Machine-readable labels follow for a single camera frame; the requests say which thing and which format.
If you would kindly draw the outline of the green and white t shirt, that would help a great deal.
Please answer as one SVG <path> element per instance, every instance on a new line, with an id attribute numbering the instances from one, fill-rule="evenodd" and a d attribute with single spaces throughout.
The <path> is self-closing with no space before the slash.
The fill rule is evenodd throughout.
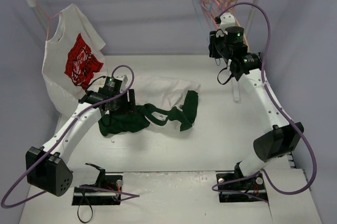
<path id="1" fill-rule="evenodd" d="M 197 117 L 200 87 L 188 80 L 138 75 L 133 84 L 136 113 L 104 115 L 98 122 L 100 133 L 107 137 L 144 129 L 163 134 L 189 130 Z"/>

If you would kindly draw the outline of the light blue hanger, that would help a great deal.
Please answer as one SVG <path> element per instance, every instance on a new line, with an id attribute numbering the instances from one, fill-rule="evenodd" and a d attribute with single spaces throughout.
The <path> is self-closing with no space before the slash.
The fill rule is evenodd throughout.
<path id="1" fill-rule="evenodd" d="M 207 16 L 205 16 L 205 13 L 209 13 L 209 10 L 207 7 L 204 7 L 200 0 L 192 0 L 192 5 L 205 39 L 209 43 L 209 30 L 205 26 L 205 24 L 209 25 L 209 20 Z"/>

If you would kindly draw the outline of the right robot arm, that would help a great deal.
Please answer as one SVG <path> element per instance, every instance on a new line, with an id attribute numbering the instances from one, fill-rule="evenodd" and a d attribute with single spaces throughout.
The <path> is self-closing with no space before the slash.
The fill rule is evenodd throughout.
<path id="1" fill-rule="evenodd" d="M 265 90 L 267 81 L 261 76 L 260 54 L 248 52 L 243 34 L 244 29 L 239 26 L 211 31 L 209 44 L 209 56 L 224 59 L 229 78 L 244 87 L 262 121 L 264 134 L 253 141 L 252 151 L 235 166 L 233 182 L 239 188 L 247 187 L 252 182 L 251 175 L 271 160 L 292 152 L 300 140 L 300 135 L 276 109 L 278 101 L 273 92 Z"/>

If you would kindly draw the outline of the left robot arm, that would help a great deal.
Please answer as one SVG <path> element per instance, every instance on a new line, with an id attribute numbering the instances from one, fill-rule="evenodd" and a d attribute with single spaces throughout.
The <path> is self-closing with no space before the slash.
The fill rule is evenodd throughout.
<path id="1" fill-rule="evenodd" d="M 127 76 L 105 77 L 98 91 L 86 91 L 69 120 L 40 148 L 31 147 L 25 156 L 27 182 L 57 197 L 71 187 L 87 186 L 93 192 L 106 185 L 105 169 L 93 163 L 70 168 L 69 159 L 89 129 L 106 113 L 125 114 L 135 110 L 134 91 L 126 88 Z"/>

